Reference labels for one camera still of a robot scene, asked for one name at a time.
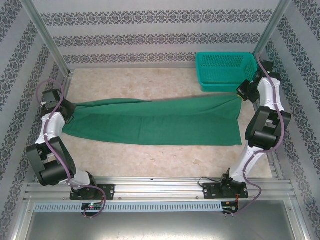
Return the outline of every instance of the plastic basket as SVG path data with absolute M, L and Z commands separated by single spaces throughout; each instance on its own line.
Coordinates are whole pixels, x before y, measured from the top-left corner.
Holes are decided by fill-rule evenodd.
M 244 80 L 253 80 L 258 69 L 249 52 L 198 52 L 196 74 L 203 92 L 235 92 Z

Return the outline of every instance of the beige floor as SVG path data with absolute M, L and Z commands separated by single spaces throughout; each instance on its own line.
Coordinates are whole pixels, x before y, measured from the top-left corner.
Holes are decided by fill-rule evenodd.
M 195 69 L 76 69 L 67 99 L 73 103 L 111 98 L 160 100 L 204 96 Z M 254 115 L 242 103 L 239 126 L 244 133 Z M 76 138 L 62 139 L 76 166 L 95 176 L 220 177 L 234 165 L 243 146 L 142 146 Z M 260 159 L 249 175 L 272 178 L 268 159 Z

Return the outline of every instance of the green towel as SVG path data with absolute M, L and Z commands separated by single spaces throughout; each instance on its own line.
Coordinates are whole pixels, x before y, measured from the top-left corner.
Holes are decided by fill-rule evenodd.
M 138 145 L 241 145 L 235 94 L 163 101 L 108 99 L 78 103 L 63 132 Z

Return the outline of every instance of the black mounting plate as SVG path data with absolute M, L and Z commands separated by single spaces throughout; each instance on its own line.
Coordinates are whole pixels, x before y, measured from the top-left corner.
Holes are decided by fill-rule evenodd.
M 233 189 L 223 188 L 221 190 L 220 182 L 207 182 L 203 183 L 203 195 L 204 199 L 235 199 L 236 194 L 239 195 L 239 199 L 247 199 L 249 198 L 247 185 L 245 184 L 244 190 L 240 193 L 235 192 Z
M 105 192 L 106 200 L 113 200 L 115 195 L 115 185 L 114 184 L 97 184 L 98 188 L 101 188 Z M 71 190 L 70 193 L 70 200 L 101 200 L 103 197 L 103 194 L 98 191 L 98 193 L 92 197 L 92 195 L 88 196 L 78 196 L 74 192 L 74 189 Z

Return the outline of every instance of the wall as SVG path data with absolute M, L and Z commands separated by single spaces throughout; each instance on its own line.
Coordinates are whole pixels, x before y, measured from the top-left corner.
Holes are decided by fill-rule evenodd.
M 253 52 L 279 0 L 35 0 L 68 67 L 195 67 Z
M 292 114 L 278 159 L 312 239 L 320 239 L 320 0 L 293 0 L 264 56 L 281 74 L 281 100 Z
M 25 148 L 39 136 L 35 90 L 46 79 L 64 80 L 18 0 L 0 1 L 0 240 L 10 234 L 24 183 L 34 179 Z

